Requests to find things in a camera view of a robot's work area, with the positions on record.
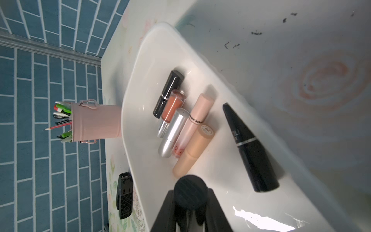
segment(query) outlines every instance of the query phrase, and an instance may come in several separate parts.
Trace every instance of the blue tile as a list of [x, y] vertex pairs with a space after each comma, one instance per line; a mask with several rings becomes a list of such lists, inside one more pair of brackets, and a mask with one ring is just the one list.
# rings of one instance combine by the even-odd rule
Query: blue tile
[[34, 53], [33, 54], [33, 61], [35, 63], [43, 63], [43, 64], [47, 64], [47, 56], [45, 55], [41, 55], [41, 54], [37, 54], [37, 53]]
[[0, 94], [14, 93], [14, 61], [0, 58]]
[[24, 13], [24, 19], [26, 20], [28, 32], [31, 36], [35, 36], [43, 39], [43, 28], [41, 26], [41, 20], [35, 15]]
[[108, 203], [107, 193], [103, 193], [103, 224], [108, 223]]
[[106, 146], [104, 139], [101, 139], [101, 162], [102, 163], [106, 162]]
[[99, 165], [99, 151], [90, 152], [90, 172], [92, 180], [101, 177]]
[[77, 187], [67, 189], [67, 221], [79, 217]]
[[16, 0], [1, 1], [0, 5], [6, 18], [22, 21]]
[[49, 194], [36, 198], [36, 232], [50, 228]]
[[95, 74], [95, 66], [87, 65], [88, 73]]
[[101, 39], [97, 37], [90, 37], [90, 42], [88, 46], [88, 52], [97, 53], [99, 49], [99, 45], [101, 44]]
[[63, 70], [63, 85], [65, 99], [75, 99], [75, 73], [70, 70]]
[[73, 61], [63, 60], [63, 68], [74, 69]]
[[80, 202], [81, 232], [91, 232], [90, 199]]
[[62, 62], [61, 60], [59, 58], [49, 57], [49, 65], [50, 65], [50, 68], [49, 68], [50, 81], [61, 83], [62, 82]]
[[45, 35], [46, 35], [46, 41], [48, 44], [59, 46], [59, 35], [56, 35], [50, 32], [45, 32]]
[[33, 232], [33, 219], [28, 219], [18, 223], [18, 231]]
[[81, 11], [79, 18], [79, 26], [77, 30], [77, 40], [88, 42], [90, 29], [93, 24], [93, 19], [95, 15], [95, 9], [97, 4], [89, 1], [81, 1]]
[[35, 97], [48, 97], [47, 95], [47, 67], [34, 65]]
[[31, 217], [33, 214], [32, 180], [17, 183], [17, 217], [18, 220]]
[[17, 180], [32, 177], [32, 143], [17, 144]]
[[0, 215], [1, 231], [14, 232], [14, 205], [0, 207]]
[[47, 124], [35, 124], [35, 158], [49, 156], [49, 133], [44, 131], [46, 127]]
[[106, 164], [102, 164], [102, 192], [107, 191]]
[[98, 90], [98, 103], [103, 104], [102, 90]]
[[83, 63], [76, 62], [76, 85], [86, 86], [86, 65]]
[[79, 146], [79, 167], [89, 166], [88, 144], [78, 143]]
[[76, 155], [66, 156], [66, 185], [72, 186], [77, 184], [77, 160]]
[[86, 100], [86, 88], [76, 87], [77, 102]]
[[35, 99], [35, 122], [48, 122], [47, 99]]
[[14, 122], [14, 98], [0, 96], [0, 122]]
[[31, 79], [31, 52], [17, 50], [17, 77]]
[[74, 38], [75, 30], [62, 26], [62, 44], [73, 47]]
[[92, 35], [95, 35], [99, 38], [103, 38], [106, 28], [107, 28], [107, 24], [99, 22], [99, 21], [95, 21]]
[[9, 47], [0, 46], [0, 56], [14, 58], [14, 49], [9, 48]]
[[14, 125], [0, 125], [0, 131], [0, 163], [14, 161]]
[[97, 140], [96, 143], [94, 144], [90, 144], [90, 150], [91, 151], [99, 150], [99, 140]]
[[65, 232], [65, 209], [57, 209], [53, 211], [53, 232]]
[[97, 57], [100, 57], [100, 58], [102, 58], [103, 57], [103, 55], [104, 55], [104, 52], [105, 52], [106, 50], [104, 49], [104, 48], [101, 48], [100, 50], [99, 50], [99, 52], [98, 52], [98, 55], [97, 55]]
[[26, 30], [24, 29], [23, 23], [18, 23], [11, 20], [6, 20], [8, 22], [9, 28], [12, 31], [12, 34], [19, 35], [27, 38]]
[[109, 41], [111, 40], [116, 27], [118, 23], [120, 22], [121, 17], [118, 15], [114, 15], [114, 18], [112, 19], [111, 25], [109, 26], [109, 29], [107, 31], [106, 37], [104, 38], [104, 41], [102, 43], [102, 48], [107, 48]]
[[127, 5], [128, 5], [128, 3], [129, 3], [129, 0], [121, 0], [118, 7], [117, 7], [116, 12], [119, 13], [119, 14], [123, 14]]
[[96, 95], [96, 76], [88, 74], [88, 98], [97, 99]]
[[35, 160], [36, 195], [49, 192], [49, 159]]
[[14, 201], [14, 165], [0, 165], [0, 205]]
[[92, 210], [101, 208], [101, 182], [100, 180], [92, 182]]
[[118, 0], [105, 0], [104, 4], [101, 4], [96, 18], [108, 23], [112, 13], [114, 13], [114, 8], [117, 1]]
[[76, 43], [75, 43], [75, 51], [76, 52], [85, 53], [85, 49], [86, 49], [86, 43], [76, 41]]
[[32, 140], [31, 84], [31, 81], [17, 80], [17, 141]]
[[39, 15], [39, 5], [34, 0], [20, 0], [22, 10]]
[[79, 170], [80, 199], [90, 197], [89, 168]]
[[58, 1], [41, 0], [45, 30], [59, 33]]
[[93, 232], [102, 230], [102, 211], [98, 210], [93, 213]]
[[77, 11], [62, 6], [62, 24], [75, 28]]
[[52, 145], [52, 173], [63, 171], [63, 144], [60, 141], [51, 141]]
[[52, 175], [52, 208], [65, 205], [65, 184], [63, 173]]
[[79, 219], [67, 224], [67, 232], [79, 232]]

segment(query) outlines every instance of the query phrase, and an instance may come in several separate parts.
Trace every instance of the lipstick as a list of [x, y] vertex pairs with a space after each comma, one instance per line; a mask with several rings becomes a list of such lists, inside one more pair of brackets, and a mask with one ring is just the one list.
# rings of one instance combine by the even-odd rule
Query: lipstick
[[233, 109], [225, 103], [223, 111], [240, 152], [243, 164], [256, 192], [267, 192], [279, 187], [277, 177], [263, 145], [247, 128]]
[[180, 84], [182, 84], [184, 80], [183, 74], [181, 74], [177, 70], [173, 70], [170, 72], [169, 77], [165, 83], [164, 89], [157, 101], [155, 109], [153, 110], [153, 115], [156, 118], [160, 118], [162, 112], [164, 111], [165, 105], [170, 97], [171, 91], [173, 89], [178, 89]]

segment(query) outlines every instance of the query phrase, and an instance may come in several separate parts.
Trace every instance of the peach lipstick tube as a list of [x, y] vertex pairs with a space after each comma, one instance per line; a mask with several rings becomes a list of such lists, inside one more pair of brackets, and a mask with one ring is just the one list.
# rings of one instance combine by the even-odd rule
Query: peach lipstick tube
[[214, 100], [211, 97], [200, 94], [174, 145], [172, 154], [175, 158], [180, 158], [193, 133], [205, 120], [213, 104]]

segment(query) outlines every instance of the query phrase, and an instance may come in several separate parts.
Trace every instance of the white grout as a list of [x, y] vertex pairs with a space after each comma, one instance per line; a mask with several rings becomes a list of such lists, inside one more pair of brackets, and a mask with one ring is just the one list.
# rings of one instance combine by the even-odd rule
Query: white grout
[[[14, 49], [14, 119], [13, 121], [17, 121], [17, 49]], [[18, 185], [16, 183], [17, 177], [17, 124], [14, 123], [14, 230], [18, 231], [18, 197], [17, 197], [17, 190]]]
[[35, 64], [34, 64], [34, 53], [31, 53], [31, 79], [32, 79], [32, 85], [31, 85], [31, 112], [32, 112], [32, 206], [33, 206], [33, 215], [35, 217], [33, 218], [33, 232], [36, 232], [36, 178], [35, 178]]
[[92, 25], [92, 27], [90, 28], [89, 37], [88, 37], [88, 43], [87, 43], [87, 46], [86, 46], [86, 49], [85, 49], [85, 53], [88, 51], [88, 47], [89, 47], [89, 43], [90, 43], [90, 39], [91, 39], [91, 37], [92, 37], [93, 29], [94, 29], [94, 26], [95, 26], [95, 19], [96, 19], [97, 15], [98, 15], [99, 8], [101, 7], [101, 2], [102, 2], [102, 0], [99, 0], [99, 1], [98, 1], [98, 6], [97, 6], [96, 9], [95, 9], [93, 25]]
[[8, 25], [8, 22], [5, 19], [5, 16], [4, 16], [4, 13], [3, 13], [3, 10], [1, 9], [1, 7], [0, 7], [0, 15], [3, 18], [3, 21], [4, 21], [5, 25], [6, 25], [6, 28], [8, 29], [9, 33], [12, 34], [12, 31], [11, 31], [9, 25]]
[[18, 9], [19, 9], [19, 13], [21, 15], [21, 19], [23, 21], [23, 24], [24, 24], [24, 29], [26, 30], [26, 35], [27, 35], [27, 38], [29, 39], [30, 38], [30, 33], [28, 32], [28, 27], [27, 27], [27, 23], [26, 23], [26, 20], [24, 18], [24, 14], [23, 14], [23, 9], [22, 9], [22, 5], [21, 5], [21, 2], [20, 0], [16, 0], [17, 1], [17, 5], [18, 5]]
[[82, 1], [79, 0], [79, 3], [77, 5], [77, 15], [76, 15], [76, 25], [75, 25], [76, 30], [75, 30], [75, 35], [74, 35], [74, 38], [73, 38], [73, 48], [72, 48], [73, 50], [75, 50], [75, 47], [76, 47], [77, 30], [79, 28], [79, 21], [80, 21], [81, 2]]
[[[116, 5], [115, 5], [115, 8], [114, 8], [114, 12], [117, 11], [117, 8], [118, 8], [118, 5], [119, 5], [119, 4], [120, 4], [120, 1], [117, 1], [117, 2], [116, 2]], [[114, 16], [115, 16], [115, 14], [112, 14], [112, 15], [111, 15], [111, 18], [109, 19], [109, 22], [108, 22], [108, 25], [109, 25], [109, 26], [111, 25], [112, 20], [114, 19]], [[101, 50], [101, 47], [102, 47], [102, 44], [103, 44], [104, 39], [106, 38], [106, 35], [107, 35], [107, 32], [108, 32], [109, 26], [107, 26], [107, 28], [106, 28], [106, 30], [105, 30], [105, 32], [104, 32], [104, 34], [103, 34], [103, 38], [102, 38], [101, 44], [99, 44], [98, 51], [97, 51], [96, 54], [95, 54], [96, 56], [98, 56], [98, 53], [99, 53], [99, 51]]]

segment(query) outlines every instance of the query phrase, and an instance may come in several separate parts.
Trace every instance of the pencil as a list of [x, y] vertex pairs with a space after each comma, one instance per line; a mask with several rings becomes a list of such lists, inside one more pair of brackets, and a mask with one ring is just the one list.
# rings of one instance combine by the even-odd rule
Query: pencil
[[52, 130], [52, 129], [55, 129], [55, 128], [64, 127], [64, 126], [71, 125], [71, 124], [72, 124], [72, 122], [66, 122], [66, 123], [63, 123], [63, 124], [56, 125], [56, 126], [48, 127], [44, 130], [45, 131], [46, 130]]

